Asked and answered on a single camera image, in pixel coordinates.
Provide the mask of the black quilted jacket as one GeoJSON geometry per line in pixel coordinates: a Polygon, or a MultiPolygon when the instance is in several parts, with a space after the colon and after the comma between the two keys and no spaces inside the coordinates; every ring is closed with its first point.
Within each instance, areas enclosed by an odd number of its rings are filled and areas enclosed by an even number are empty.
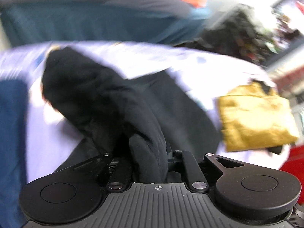
{"type": "Polygon", "coordinates": [[[51,51],[42,94],[100,153],[125,158],[142,183],[167,179],[167,150],[197,160],[214,153],[221,136],[208,115],[179,87],[173,105],[167,89],[147,79],[122,78],[72,48],[51,51]]]}

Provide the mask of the dark blue cloth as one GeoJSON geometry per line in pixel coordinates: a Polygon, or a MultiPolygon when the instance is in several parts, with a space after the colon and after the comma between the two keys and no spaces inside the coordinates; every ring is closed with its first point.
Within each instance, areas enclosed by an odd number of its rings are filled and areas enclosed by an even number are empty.
{"type": "Polygon", "coordinates": [[[23,81],[1,81],[1,227],[22,227],[26,223],[19,195],[27,183],[27,95],[23,81]]]}

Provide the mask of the lavender bed sheet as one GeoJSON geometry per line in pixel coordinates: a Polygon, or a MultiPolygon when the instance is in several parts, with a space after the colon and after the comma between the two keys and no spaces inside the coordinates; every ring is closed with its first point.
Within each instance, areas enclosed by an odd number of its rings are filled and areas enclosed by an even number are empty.
{"type": "Polygon", "coordinates": [[[82,135],[44,100],[41,78],[50,51],[71,47],[129,80],[147,79],[167,89],[173,105],[179,87],[209,116],[217,130],[221,121],[217,98],[237,86],[260,81],[276,88],[266,71],[236,58],[148,43],[47,42],[1,52],[1,80],[20,78],[28,85],[26,174],[31,182],[53,173],[72,153],[82,135]]]}

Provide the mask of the gold satin pillow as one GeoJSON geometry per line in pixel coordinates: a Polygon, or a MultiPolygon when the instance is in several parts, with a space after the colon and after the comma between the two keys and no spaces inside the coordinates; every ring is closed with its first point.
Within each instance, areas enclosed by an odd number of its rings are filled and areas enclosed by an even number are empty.
{"type": "Polygon", "coordinates": [[[228,152],[271,148],[294,143],[299,131],[290,103],[270,88],[252,82],[217,99],[228,152]]]}

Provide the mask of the red object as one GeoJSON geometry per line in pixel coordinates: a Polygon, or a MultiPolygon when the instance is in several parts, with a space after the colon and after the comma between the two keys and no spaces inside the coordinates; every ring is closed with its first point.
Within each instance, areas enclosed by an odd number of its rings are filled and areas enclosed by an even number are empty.
{"type": "Polygon", "coordinates": [[[281,166],[281,171],[288,172],[297,179],[299,179],[302,190],[298,200],[298,203],[303,205],[304,203],[304,195],[303,195],[303,185],[304,185],[304,146],[296,146],[292,147],[290,150],[289,158],[287,161],[281,166]]]}

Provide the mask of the blue quilted bed cover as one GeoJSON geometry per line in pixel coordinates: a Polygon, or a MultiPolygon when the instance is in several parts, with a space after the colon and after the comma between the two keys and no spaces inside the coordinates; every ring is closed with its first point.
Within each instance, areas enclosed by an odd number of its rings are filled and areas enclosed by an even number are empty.
{"type": "Polygon", "coordinates": [[[13,47],[47,41],[133,41],[176,45],[198,37],[208,8],[186,17],[100,3],[28,3],[1,8],[13,47]]]}

